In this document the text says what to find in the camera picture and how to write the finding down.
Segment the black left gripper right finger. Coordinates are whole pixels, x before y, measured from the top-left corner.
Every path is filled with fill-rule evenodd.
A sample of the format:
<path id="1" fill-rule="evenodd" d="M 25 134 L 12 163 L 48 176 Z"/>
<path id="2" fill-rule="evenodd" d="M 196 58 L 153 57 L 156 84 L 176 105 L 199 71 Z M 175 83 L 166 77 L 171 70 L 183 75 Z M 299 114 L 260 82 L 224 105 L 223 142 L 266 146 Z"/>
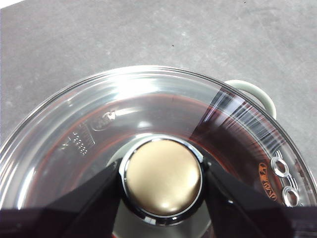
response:
<path id="1" fill-rule="evenodd" d="M 207 164 L 205 202 L 218 238 L 315 238 L 317 208 L 286 207 Z"/>

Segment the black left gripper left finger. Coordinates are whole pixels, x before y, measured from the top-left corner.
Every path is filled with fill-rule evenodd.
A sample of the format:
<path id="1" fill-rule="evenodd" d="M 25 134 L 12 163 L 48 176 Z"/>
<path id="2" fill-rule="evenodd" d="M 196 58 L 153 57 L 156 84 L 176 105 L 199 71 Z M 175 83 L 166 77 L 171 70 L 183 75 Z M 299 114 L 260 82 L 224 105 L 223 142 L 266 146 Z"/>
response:
<path id="1" fill-rule="evenodd" d="M 121 193 L 113 162 L 68 194 L 43 207 L 2 209 L 2 238 L 109 238 Z"/>

